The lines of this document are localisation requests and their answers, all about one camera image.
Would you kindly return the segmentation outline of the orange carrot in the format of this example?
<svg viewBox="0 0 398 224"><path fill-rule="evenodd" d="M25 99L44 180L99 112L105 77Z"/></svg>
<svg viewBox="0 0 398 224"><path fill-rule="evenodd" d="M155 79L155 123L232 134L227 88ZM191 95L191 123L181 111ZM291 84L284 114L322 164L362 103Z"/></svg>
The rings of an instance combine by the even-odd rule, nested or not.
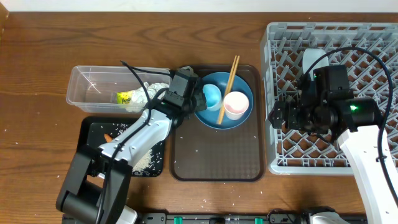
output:
<svg viewBox="0 0 398 224"><path fill-rule="evenodd" d="M113 140L112 137L108 134L104 134L104 138L105 138L106 142L111 142Z"/></svg>

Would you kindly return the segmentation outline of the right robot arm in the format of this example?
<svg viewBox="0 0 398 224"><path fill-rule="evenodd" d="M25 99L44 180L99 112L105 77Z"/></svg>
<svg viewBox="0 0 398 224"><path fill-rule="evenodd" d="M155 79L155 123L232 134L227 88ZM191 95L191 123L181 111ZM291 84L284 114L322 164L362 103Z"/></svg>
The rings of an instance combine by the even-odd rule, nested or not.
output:
<svg viewBox="0 0 398 224"><path fill-rule="evenodd" d="M268 115L273 128L330 134L353 170L368 223L397 223L397 169L382 131L382 114L370 97L356 98L344 65L326 66L305 74L298 102L276 101Z"/></svg>

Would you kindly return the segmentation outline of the dark blue plate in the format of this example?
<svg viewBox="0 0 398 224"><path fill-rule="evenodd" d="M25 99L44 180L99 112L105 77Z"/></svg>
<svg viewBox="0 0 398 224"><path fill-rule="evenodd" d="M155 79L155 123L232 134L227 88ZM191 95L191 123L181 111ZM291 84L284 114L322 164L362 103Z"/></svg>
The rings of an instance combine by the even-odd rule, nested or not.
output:
<svg viewBox="0 0 398 224"><path fill-rule="evenodd" d="M228 78L229 78L229 72L215 72L205 76L204 78L202 78L202 80L204 84L213 84L217 86L220 89L222 96L224 96L224 91L226 89ZM232 129L243 124L245 120L248 119L254 106L253 93L249 85L246 83L246 81L237 75L235 76L232 90L244 93L248 97L249 106L248 109L243 113L243 116L241 118L237 120L232 120L229 119L225 114L223 122L221 124L217 124L216 121L218 119L219 110L199 111L195 113L196 117L203 124L214 129Z"/></svg>

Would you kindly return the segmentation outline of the white paper napkin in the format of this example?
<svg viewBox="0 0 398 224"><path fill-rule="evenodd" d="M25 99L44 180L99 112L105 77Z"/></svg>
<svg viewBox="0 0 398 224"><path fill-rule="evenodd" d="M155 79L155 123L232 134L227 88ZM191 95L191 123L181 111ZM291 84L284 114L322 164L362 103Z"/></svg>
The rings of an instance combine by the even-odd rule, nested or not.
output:
<svg viewBox="0 0 398 224"><path fill-rule="evenodd" d="M153 83L150 85L147 82L144 82L144 86L146 87L146 90L149 94L149 98L153 99L153 97L159 90L161 90L162 88L168 88L169 84ZM146 94L143 90L143 87L140 87L140 88L132 91L132 94L129 97L129 102L128 102L126 110L127 110L127 112L130 112L130 113L138 113L145 107L147 102L148 102L148 100L147 100Z"/></svg>

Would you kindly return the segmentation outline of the pink cup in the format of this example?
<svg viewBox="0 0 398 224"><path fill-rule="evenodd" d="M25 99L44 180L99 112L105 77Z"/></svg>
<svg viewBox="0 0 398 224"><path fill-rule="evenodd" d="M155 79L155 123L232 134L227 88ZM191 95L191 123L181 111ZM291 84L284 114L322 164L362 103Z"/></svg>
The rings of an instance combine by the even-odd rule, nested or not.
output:
<svg viewBox="0 0 398 224"><path fill-rule="evenodd" d="M249 108L249 99L244 93L232 91L225 96L223 106L229 119L238 120Z"/></svg>

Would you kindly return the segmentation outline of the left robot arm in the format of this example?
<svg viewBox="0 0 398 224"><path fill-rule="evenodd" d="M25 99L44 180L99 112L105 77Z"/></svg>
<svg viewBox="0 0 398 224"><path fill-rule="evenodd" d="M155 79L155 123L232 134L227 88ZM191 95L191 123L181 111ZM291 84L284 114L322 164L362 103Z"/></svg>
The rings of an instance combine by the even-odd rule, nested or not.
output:
<svg viewBox="0 0 398 224"><path fill-rule="evenodd" d="M76 150L56 201L56 209L79 223L135 223L126 205L133 167L192 113L206 109L201 78L186 66L176 69L168 88L150 99L141 117L97 148Z"/></svg>

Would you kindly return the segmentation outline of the light blue cup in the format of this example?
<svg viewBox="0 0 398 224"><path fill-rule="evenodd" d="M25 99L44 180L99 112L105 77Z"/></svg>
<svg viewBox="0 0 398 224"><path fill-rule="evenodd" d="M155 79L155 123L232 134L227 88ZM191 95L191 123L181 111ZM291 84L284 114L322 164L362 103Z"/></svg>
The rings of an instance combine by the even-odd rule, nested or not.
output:
<svg viewBox="0 0 398 224"><path fill-rule="evenodd" d="M203 86L208 111L217 111L221 107L222 95L220 89L213 84Z"/></svg>

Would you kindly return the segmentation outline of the green yellow snack wrapper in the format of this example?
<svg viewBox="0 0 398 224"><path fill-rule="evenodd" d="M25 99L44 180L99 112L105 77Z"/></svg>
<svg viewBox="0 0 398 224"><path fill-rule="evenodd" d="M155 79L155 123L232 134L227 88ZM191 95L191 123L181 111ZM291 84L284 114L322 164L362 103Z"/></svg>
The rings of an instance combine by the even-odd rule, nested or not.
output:
<svg viewBox="0 0 398 224"><path fill-rule="evenodd" d="M134 91L123 91L123 92L117 92L116 93L116 102L117 104L124 104L128 105L131 101L131 98L134 94Z"/></svg>

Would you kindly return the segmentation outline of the light blue bowl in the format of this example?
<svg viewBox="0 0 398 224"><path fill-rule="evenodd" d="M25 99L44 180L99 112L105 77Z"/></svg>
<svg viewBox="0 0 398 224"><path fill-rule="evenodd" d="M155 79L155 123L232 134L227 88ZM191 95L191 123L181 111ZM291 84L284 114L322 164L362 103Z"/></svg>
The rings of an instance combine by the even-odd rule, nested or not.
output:
<svg viewBox="0 0 398 224"><path fill-rule="evenodd" d="M303 73L306 73L307 70L310 68L310 66L318 60L322 55L325 55L326 52L323 49L306 49L303 53L303 59L302 59L302 70ZM309 77L310 80L314 80L313 76L313 71L314 69L317 68L322 68L329 66L329 61L328 58L325 57L321 59L310 71L309 71Z"/></svg>

